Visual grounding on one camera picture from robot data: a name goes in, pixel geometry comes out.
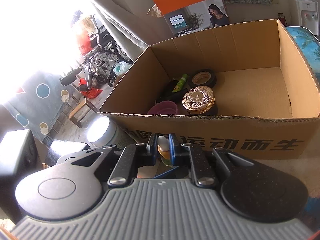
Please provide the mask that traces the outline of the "white round air purifier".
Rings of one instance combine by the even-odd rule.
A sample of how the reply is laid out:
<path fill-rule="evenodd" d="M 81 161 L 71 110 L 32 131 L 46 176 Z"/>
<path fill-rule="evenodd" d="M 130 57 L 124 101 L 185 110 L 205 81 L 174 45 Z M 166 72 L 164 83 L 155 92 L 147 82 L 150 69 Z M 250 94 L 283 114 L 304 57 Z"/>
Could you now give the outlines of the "white round air purifier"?
<path fill-rule="evenodd" d="M 123 149 L 135 141 L 114 121 L 107 116 L 102 116 L 93 121 L 89 126 L 86 137 L 94 147 L 116 145 Z"/>

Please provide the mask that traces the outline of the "orange Philips box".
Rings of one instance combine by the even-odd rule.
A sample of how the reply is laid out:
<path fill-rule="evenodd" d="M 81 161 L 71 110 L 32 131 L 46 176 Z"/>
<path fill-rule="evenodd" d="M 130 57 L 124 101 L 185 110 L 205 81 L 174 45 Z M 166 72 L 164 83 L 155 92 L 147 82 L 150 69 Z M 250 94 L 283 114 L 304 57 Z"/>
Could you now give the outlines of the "orange Philips box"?
<path fill-rule="evenodd" d="M 230 24 L 223 0 L 153 2 L 175 37 Z"/>

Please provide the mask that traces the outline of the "white water dispenser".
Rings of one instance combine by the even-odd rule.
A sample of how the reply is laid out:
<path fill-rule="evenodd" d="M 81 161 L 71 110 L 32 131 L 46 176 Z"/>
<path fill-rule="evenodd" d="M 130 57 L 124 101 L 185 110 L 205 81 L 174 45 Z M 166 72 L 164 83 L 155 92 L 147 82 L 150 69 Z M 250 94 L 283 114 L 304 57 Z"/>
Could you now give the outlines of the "white water dispenser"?
<path fill-rule="evenodd" d="M 290 25 L 309 29 L 313 35 L 319 36 L 319 8 L 314 0 L 289 0 Z"/>

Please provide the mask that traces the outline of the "black tape roll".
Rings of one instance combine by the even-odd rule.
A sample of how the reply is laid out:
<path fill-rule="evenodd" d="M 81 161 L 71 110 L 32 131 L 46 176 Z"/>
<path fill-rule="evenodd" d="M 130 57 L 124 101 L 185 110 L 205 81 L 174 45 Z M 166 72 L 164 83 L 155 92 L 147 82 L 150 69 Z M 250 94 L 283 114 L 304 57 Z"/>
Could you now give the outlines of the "black tape roll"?
<path fill-rule="evenodd" d="M 213 88 L 216 85 L 217 78 L 211 69 L 201 69 L 189 77 L 188 84 L 190 88 L 198 86 L 207 86 Z"/>

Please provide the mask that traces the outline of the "red thermos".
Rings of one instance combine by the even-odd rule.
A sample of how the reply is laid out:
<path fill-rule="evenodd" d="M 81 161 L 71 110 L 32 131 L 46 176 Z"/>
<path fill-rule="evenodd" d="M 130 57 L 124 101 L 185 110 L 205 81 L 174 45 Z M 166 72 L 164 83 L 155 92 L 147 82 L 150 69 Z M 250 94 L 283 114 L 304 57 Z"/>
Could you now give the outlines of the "red thermos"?
<path fill-rule="evenodd" d="M 278 20 L 280 20 L 280 22 L 284 25 L 287 26 L 287 21 L 285 18 L 285 15 L 283 13 L 278 13 Z"/>

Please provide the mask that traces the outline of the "grey curtain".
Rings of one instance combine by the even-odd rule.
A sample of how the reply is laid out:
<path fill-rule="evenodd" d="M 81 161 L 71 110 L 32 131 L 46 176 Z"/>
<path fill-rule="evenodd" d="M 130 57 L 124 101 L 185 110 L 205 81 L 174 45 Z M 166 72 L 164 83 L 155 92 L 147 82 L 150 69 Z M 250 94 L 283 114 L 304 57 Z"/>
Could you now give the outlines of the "grey curtain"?
<path fill-rule="evenodd" d="M 150 45 L 172 38 L 163 18 L 147 14 L 153 0 L 90 0 L 96 15 L 132 61 Z"/>

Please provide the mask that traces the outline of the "black pouch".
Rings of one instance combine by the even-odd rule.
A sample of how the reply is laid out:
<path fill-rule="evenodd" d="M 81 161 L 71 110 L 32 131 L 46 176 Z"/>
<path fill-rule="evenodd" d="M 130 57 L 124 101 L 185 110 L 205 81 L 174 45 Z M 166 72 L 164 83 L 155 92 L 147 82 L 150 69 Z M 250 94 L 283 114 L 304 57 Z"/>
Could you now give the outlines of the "black pouch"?
<path fill-rule="evenodd" d="M 176 85 L 178 84 L 177 80 L 171 80 L 164 88 L 161 90 L 159 96 L 155 100 L 155 103 L 160 103 L 162 101 L 172 101 L 174 103 L 181 103 L 183 97 L 190 89 L 188 85 L 185 85 L 181 90 L 178 92 L 173 92 Z"/>

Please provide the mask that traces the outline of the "gold lid black jar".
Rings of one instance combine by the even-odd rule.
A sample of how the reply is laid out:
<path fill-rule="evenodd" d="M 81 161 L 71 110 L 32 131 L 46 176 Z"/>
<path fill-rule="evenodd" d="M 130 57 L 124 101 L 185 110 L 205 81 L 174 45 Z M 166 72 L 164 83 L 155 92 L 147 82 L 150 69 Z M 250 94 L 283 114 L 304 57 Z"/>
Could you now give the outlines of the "gold lid black jar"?
<path fill-rule="evenodd" d="M 182 106 L 190 115 L 218 114 L 214 92 L 207 86 L 197 86 L 189 90 L 182 99 Z"/>

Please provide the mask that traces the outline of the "purple scalloped dish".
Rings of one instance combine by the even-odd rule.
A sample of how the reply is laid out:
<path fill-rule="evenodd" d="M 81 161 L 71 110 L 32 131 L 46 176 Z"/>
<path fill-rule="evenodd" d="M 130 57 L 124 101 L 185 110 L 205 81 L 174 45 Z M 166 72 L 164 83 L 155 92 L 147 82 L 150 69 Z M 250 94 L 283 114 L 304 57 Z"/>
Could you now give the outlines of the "purple scalloped dish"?
<path fill-rule="evenodd" d="M 178 106 L 172 101 L 162 101 L 155 104 L 147 112 L 147 115 L 176 115 L 178 114 Z"/>

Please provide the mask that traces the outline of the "blue polka dot cloth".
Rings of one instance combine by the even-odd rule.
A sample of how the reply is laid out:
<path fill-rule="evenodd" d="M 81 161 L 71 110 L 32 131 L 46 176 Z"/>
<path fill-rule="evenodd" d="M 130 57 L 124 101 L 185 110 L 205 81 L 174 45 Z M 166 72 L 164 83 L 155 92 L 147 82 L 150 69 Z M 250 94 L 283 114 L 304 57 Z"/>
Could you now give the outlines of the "blue polka dot cloth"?
<path fill-rule="evenodd" d="M 71 85 L 61 85 L 59 76 L 37 73 L 18 87 L 4 107 L 43 142 L 74 92 Z"/>

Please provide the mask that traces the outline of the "small green tube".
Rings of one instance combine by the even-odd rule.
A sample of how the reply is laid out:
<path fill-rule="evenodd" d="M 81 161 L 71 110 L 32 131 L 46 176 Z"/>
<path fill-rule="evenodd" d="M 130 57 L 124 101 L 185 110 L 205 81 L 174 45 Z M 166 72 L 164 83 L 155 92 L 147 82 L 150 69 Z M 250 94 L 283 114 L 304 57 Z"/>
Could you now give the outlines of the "small green tube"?
<path fill-rule="evenodd" d="M 177 92 L 181 91 L 187 80 L 188 80 L 188 75 L 187 74 L 183 74 L 182 77 L 177 82 L 177 84 L 176 84 L 175 88 L 173 89 L 172 93 L 177 93 Z"/>

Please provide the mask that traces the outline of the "wheelchair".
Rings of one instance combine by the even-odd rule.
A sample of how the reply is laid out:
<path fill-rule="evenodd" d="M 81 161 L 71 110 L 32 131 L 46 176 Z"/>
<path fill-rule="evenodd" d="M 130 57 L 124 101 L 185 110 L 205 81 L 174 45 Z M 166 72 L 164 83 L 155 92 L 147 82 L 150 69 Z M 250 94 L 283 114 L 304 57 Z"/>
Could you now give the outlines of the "wheelchair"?
<path fill-rule="evenodd" d="M 115 72 L 116 64 L 133 64 L 132 60 L 95 15 L 85 16 L 76 11 L 73 23 L 80 28 L 77 42 L 82 61 L 78 68 L 60 79 L 61 85 L 67 86 L 79 80 L 78 75 L 83 72 L 84 83 L 78 85 L 78 91 L 87 92 L 95 85 L 107 84 L 113 87 L 118 76 Z"/>

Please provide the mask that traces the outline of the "brown cardboard box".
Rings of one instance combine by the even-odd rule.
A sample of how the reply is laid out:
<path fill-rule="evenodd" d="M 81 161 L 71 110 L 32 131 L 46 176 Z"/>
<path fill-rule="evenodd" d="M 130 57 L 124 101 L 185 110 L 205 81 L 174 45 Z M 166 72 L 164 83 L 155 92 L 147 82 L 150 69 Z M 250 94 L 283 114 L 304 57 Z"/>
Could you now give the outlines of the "brown cardboard box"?
<path fill-rule="evenodd" d="M 217 115 L 150 115 L 165 86 L 211 70 Z M 100 107 L 132 136 L 174 133 L 252 159 L 296 159 L 319 129 L 319 84 L 279 20 L 198 31 L 149 46 Z"/>

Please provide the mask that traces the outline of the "wooden stool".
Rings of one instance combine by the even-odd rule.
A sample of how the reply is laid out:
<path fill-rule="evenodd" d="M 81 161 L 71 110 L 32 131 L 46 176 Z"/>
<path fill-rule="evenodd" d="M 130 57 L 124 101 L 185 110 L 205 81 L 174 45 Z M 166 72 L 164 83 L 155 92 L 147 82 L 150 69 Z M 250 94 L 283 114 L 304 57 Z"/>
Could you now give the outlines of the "wooden stool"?
<path fill-rule="evenodd" d="M 87 112 L 82 115 L 80 118 L 76 118 L 76 115 L 85 107 L 88 107 Z M 77 127 L 81 128 L 82 127 L 82 123 L 81 120 L 90 112 L 97 112 L 97 108 L 93 105 L 93 103 L 91 103 L 88 98 L 84 98 L 76 107 L 75 109 L 73 109 L 71 111 L 71 113 L 69 114 L 69 120 L 75 124 Z"/>

